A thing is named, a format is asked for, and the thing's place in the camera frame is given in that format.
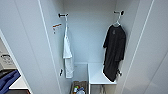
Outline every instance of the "white garment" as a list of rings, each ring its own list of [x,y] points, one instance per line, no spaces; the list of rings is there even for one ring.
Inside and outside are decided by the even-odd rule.
[[[65,59],[66,78],[72,78],[73,71],[74,71],[74,64],[73,64],[73,55],[71,53],[70,41],[69,41],[68,34],[67,34],[68,33],[67,28],[68,27],[66,23],[63,58]]]

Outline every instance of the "cabinet door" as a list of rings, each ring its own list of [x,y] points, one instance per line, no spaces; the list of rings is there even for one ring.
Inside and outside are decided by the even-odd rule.
[[[144,94],[168,94],[168,54]]]
[[[164,63],[163,60],[168,51],[168,13],[163,12],[168,11],[167,4],[168,0],[153,0],[151,3],[151,9],[133,58],[123,94],[144,94],[149,85],[149,91],[154,90],[154,88],[151,89],[153,86],[152,83],[158,86],[158,89],[155,90],[159,90],[159,88],[165,86],[160,90],[167,92],[167,89],[165,89],[167,88],[167,82],[165,80],[167,74],[164,74],[167,69],[161,68],[161,64]],[[167,93],[158,91],[154,94]]]
[[[60,94],[40,0],[0,0],[0,29],[34,94]]]

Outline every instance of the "gray floor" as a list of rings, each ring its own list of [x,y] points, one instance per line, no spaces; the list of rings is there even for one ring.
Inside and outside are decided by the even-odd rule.
[[[26,90],[9,90],[5,94],[27,94]]]

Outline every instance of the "black garment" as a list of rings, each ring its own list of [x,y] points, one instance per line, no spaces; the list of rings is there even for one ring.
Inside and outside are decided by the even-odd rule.
[[[122,27],[110,26],[103,45],[106,48],[103,73],[112,82],[116,79],[119,62],[124,59],[125,43]]]

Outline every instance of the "blue object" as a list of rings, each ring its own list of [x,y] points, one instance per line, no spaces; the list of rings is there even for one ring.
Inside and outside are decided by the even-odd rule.
[[[79,89],[78,89],[78,91],[80,91],[80,90],[84,90],[84,88],[83,88],[83,87],[81,87],[81,88],[79,88]]]
[[[0,94],[5,94],[9,91],[9,87],[20,77],[18,70],[14,70],[0,79]]]

